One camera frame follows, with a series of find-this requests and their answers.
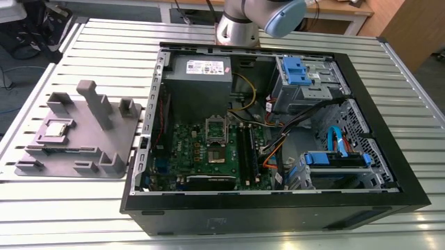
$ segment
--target motherboard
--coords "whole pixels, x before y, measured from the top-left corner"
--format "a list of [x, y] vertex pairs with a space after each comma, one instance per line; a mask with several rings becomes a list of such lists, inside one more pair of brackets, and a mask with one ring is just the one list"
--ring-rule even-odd
[[170, 158], [156, 158], [157, 187], [162, 191], [270, 190], [269, 169], [258, 162], [264, 128], [206, 123], [174, 124]]

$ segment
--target power supply label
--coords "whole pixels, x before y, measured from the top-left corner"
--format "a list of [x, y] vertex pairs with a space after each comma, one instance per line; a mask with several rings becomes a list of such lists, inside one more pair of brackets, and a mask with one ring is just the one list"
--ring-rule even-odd
[[225, 63], [222, 61], [196, 61], [188, 62], [188, 74], [225, 74]]

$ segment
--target circuit board on tray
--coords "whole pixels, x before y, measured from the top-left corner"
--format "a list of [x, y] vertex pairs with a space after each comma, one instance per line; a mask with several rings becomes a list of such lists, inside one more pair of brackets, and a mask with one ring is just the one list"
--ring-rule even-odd
[[[186, 190], [182, 183], [190, 176], [232, 177], [234, 190], [272, 189], [269, 169], [260, 169], [257, 162], [260, 147], [265, 145], [262, 127], [225, 127], [212, 123], [174, 125], [172, 157], [156, 158], [154, 162], [160, 189]], [[226, 134], [226, 143], [208, 143], [209, 136], [221, 138]]]

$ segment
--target table leg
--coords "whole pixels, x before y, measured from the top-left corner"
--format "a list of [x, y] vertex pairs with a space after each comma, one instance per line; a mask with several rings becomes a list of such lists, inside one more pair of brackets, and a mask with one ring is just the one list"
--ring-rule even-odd
[[368, 18], [367, 16], [355, 16], [355, 19], [348, 26], [345, 35], [357, 35], [359, 34], [359, 32], [364, 26], [364, 23], [367, 21], [367, 18]]

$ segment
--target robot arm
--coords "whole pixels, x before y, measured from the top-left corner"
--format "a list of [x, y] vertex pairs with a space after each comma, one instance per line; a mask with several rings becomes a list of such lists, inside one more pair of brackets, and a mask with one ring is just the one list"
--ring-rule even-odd
[[217, 39], [224, 45], [257, 46], [258, 27], [273, 37], [286, 36], [307, 13], [305, 0], [226, 0]]

